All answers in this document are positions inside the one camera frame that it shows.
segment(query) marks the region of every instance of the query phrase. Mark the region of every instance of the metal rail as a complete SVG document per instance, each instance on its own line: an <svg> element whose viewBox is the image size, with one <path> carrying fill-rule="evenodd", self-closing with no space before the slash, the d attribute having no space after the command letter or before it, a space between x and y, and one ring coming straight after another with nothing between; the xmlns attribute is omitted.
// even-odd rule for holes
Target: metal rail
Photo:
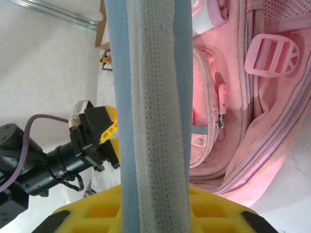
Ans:
<svg viewBox="0 0 311 233"><path fill-rule="evenodd" d="M97 21L89 19L87 17L75 14L73 12L64 10L62 8L53 6L51 4L39 1L39 0L6 0L8 2L15 3L20 6L24 6L36 11L46 13L50 16L64 19L66 21L97 30Z"/></svg>

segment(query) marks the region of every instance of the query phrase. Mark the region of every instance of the pink plastic buckle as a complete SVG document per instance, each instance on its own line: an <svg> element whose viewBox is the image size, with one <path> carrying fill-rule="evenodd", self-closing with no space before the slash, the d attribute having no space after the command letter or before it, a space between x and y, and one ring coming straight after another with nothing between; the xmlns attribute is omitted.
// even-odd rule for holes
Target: pink plastic buckle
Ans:
<svg viewBox="0 0 311 233"><path fill-rule="evenodd" d="M276 78L293 72L300 52L292 40L271 34L258 34L252 40L245 59L245 71L265 78Z"/></svg>

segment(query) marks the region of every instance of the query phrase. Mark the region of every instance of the gray fabric trim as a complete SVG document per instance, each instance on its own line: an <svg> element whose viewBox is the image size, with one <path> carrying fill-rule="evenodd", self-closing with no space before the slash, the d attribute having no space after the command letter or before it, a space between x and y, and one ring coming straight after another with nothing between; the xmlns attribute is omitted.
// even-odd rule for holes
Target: gray fabric trim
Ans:
<svg viewBox="0 0 311 233"><path fill-rule="evenodd" d="M189 233L174 0L127 4L140 231Z"/></svg>
<svg viewBox="0 0 311 233"><path fill-rule="evenodd" d="M207 135L208 126L207 125L193 125L191 128L191 133Z"/></svg>

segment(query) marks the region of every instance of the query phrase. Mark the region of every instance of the cardboard box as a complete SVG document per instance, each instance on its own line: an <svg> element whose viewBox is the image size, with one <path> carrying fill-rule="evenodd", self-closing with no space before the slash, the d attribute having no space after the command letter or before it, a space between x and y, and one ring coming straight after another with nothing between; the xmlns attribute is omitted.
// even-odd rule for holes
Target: cardboard box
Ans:
<svg viewBox="0 0 311 233"><path fill-rule="evenodd" d="M97 31L96 31L96 39L95 39L95 47L103 49L103 50L109 50L110 44L108 38L108 30L107 30L107 16L106 16L106 8L105 8L105 2L104 0L101 0L101 5L99 8L99 12L102 13L103 19L102 21L98 22L97 25Z"/></svg>

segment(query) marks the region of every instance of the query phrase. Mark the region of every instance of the yellow gripper part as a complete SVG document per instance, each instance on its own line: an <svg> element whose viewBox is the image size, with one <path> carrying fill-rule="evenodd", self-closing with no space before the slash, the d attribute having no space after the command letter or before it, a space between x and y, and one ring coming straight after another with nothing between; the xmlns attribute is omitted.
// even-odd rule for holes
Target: yellow gripper part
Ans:
<svg viewBox="0 0 311 233"><path fill-rule="evenodd" d="M191 233L256 233L241 215L242 205L190 186ZM121 233L121 186L56 210L69 211L55 233Z"/></svg>

